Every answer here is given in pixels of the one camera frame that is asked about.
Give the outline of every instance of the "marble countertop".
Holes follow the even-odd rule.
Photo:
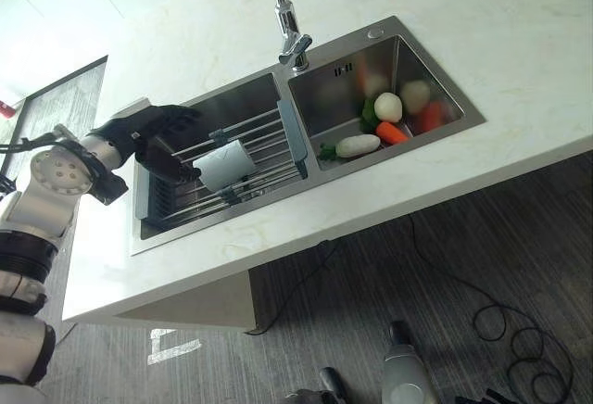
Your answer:
[[[593,0],[292,1],[314,44],[398,16],[486,123],[134,257],[131,193],[109,208],[84,198],[65,319],[110,322],[593,147]],[[96,123],[139,97],[182,103],[273,64],[273,6],[169,0],[130,20],[109,54]],[[132,185],[132,162],[119,174]]]

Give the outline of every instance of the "faucet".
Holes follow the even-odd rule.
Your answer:
[[[294,59],[293,71],[305,70],[309,66],[305,50],[313,40],[309,35],[298,31],[295,8],[292,2],[289,0],[276,0],[275,11],[284,38],[278,61],[282,64],[288,64]]]

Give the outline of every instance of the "black cable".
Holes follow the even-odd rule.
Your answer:
[[[68,329],[68,331],[66,332],[65,335],[63,335],[57,342],[56,342],[56,346],[55,348],[57,348],[57,346],[59,346],[62,342],[64,342],[66,340],[66,338],[68,336],[70,336],[70,333],[72,333],[72,330],[74,330],[76,328],[76,326],[78,325],[77,322],[75,322],[74,324],[72,324],[72,326]]]
[[[513,377],[513,373],[517,369],[517,367],[519,367],[521,365],[531,364],[533,366],[533,365],[539,364],[542,366],[542,368],[545,366],[548,369],[537,371],[532,375],[531,384],[530,384],[530,386],[531,386],[530,391],[531,391],[532,396],[535,397],[537,402],[539,402],[541,404],[562,404],[563,402],[565,402],[571,393],[571,389],[573,387],[573,381],[574,381],[574,366],[573,366],[573,362],[571,360],[568,348],[566,348],[566,346],[554,335],[552,335],[551,333],[549,333],[547,331],[542,330],[539,327],[539,325],[537,325],[536,320],[532,316],[525,313],[524,311],[517,309],[513,306],[501,303],[500,301],[494,299],[494,297],[492,295],[490,295],[483,288],[480,288],[479,286],[476,286],[468,281],[465,281],[464,279],[461,279],[460,277],[456,276],[455,274],[439,267],[438,265],[435,265],[420,250],[419,245],[418,245],[418,240],[416,238],[416,226],[414,223],[414,219],[411,217],[410,214],[408,215],[408,218],[410,219],[410,223],[411,223],[412,243],[414,245],[414,249],[415,249],[416,253],[418,254],[418,257],[420,259],[422,259],[424,263],[426,263],[428,266],[430,266],[436,272],[438,272],[446,277],[449,277],[449,278],[455,280],[456,282],[459,282],[459,283],[465,285],[466,287],[482,294],[483,296],[487,297],[488,300],[491,302],[489,305],[486,305],[486,306],[478,309],[478,311],[476,311],[472,317],[472,328],[480,339],[482,339],[486,342],[499,341],[500,339],[502,339],[504,337],[504,335],[507,333],[507,328],[508,328],[507,313],[508,312],[516,313],[516,314],[526,318],[530,322],[530,325],[521,327],[519,330],[517,330],[511,334],[510,347],[511,347],[511,352],[515,359],[513,360],[511,365],[509,365],[509,367],[507,367],[506,377],[507,377],[507,384],[509,386],[509,389],[514,394],[514,396],[516,396],[519,399],[519,401],[521,401],[523,404],[529,404],[530,402],[533,402],[531,399],[527,399],[524,396],[524,394],[518,390],[517,383],[515,382],[514,377]],[[480,316],[482,315],[482,313],[489,309],[498,310],[500,317],[502,319],[502,330],[500,331],[500,333],[498,335],[496,335],[494,337],[492,337],[492,336],[486,337],[484,335],[484,332],[480,330],[479,325],[478,325],[478,321],[480,320]],[[516,346],[519,336],[526,335],[527,333],[532,333],[533,335],[535,335],[537,337],[536,341],[537,341],[538,350],[537,350],[536,354],[523,354],[522,355],[520,353],[520,350]],[[553,362],[551,362],[550,360],[545,358],[544,352],[545,352],[545,346],[546,346],[547,341],[549,341],[551,344],[556,346],[556,348],[558,348],[560,350],[560,352],[562,353],[562,355],[566,358],[566,362],[568,365],[568,372],[566,375],[562,374],[561,369],[558,368]],[[560,386],[561,391],[560,391],[560,396],[558,397],[558,399],[556,399],[554,401],[549,401],[549,400],[543,399],[541,397],[540,393],[537,391],[536,385],[537,385],[537,382],[543,378],[552,378]]]
[[[278,321],[278,319],[280,319],[280,316],[282,316],[282,313],[284,312],[284,309],[288,305],[288,302],[290,302],[290,299],[293,298],[293,295],[297,292],[298,288],[302,284],[304,284],[306,281],[308,281],[312,276],[317,274],[321,268],[326,266],[327,261],[330,259],[331,256],[334,255],[335,251],[339,247],[339,243],[340,243],[339,240],[336,241],[334,244],[334,247],[322,259],[322,262],[317,267],[315,267],[313,270],[311,270],[311,272],[309,274],[307,274],[300,281],[298,281],[298,283],[296,283],[295,286],[293,286],[292,290],[290,290],[290,293],[288,293],[288,296],[286,296],[286,298],[284,299],[284,302],[283,302],[282,306],[280,307],[280,309],[278,310],[278,312],[276,313],[276,315],[273,317],[273,319],[270,321],[270,323],[263,330],[245,332],[245,334],[249,335],[249,336],[261,336],[261,335],[267,333],[268,330],[270,330],[273,327],[273,325],[276,323],[276,321]]]

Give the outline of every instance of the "green vegetable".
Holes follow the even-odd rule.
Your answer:
[[[368,125],[363,127],[363,131],[365,132],[374,131],[381,122],[379,119],[377,119],[377,116],[374,113],[374,103],[369,98],[364,100],[364,107],[362,108],[361,116],[364,123]]]
[[[335,160],[337,158],[335,146],[328,146],[325,143],[322,143],[322,151],[317,157],[319,160]]]

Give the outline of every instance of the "sink basin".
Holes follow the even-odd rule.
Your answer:
[[[136,165],[133,254],[244,214],[428,145],[484,121],[470,100],[395,17],[308,51],[309,68],[276,65],[184,103],[199,110],[193,130],[159,137],[191,162],[240,139],[258,171],[229,190],[211,193],[200,181],[163,182]],[[322,160],[321,145],[364,132],[365,99],[400,94],[407,82],[430,88],[427,108],[404,113],[397,127],[410,139],[382,144],[359,158]]]

